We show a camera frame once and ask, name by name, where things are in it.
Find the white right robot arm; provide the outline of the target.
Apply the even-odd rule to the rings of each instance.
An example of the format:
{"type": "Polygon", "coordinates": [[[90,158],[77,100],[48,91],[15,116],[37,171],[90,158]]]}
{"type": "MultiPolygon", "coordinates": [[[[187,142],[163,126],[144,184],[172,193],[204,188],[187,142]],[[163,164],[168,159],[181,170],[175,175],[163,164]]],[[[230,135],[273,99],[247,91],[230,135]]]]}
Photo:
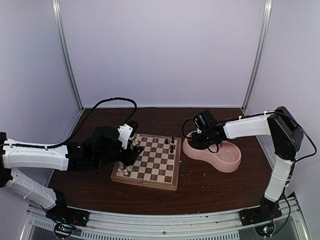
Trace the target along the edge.
{"type": "Polygon", "coordinates": [[[230,140],[268,136],[273,143],[274,166],[262,200],[256,210],[259,220],[268,220],[275,212],[276,203],[292,178],[297,154],[304,133],[294,117],[284,106],[276,110],[250,116],[216,120],[205,110],[193,118],[196,131],[187,134],[182,150],[189,158],[211,164],[223,173],[238,169],[241,153],[230,140]]]}

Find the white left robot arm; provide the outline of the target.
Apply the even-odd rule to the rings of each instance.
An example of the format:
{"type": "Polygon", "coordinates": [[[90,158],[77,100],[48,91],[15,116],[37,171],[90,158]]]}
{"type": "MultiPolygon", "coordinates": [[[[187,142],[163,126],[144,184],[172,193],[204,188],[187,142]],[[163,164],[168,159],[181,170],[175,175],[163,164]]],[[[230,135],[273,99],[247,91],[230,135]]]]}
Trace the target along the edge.
{"type": "Polygon", "coordinates": [[[91,137],[81,143],[56,145],[19,142],[8,139],[7,134],[1,132],[0,186],[38,203],[61,222],[67,222],[72,218],[72,211],[67,207],[64,194],[39,184],[18,168],[85,172],[98,171],[116,162],[131,166],[143,151],[143,147],[133,143],[138,128],[139,124],[134,120],[118,128],[96,127],[91,137]]]}

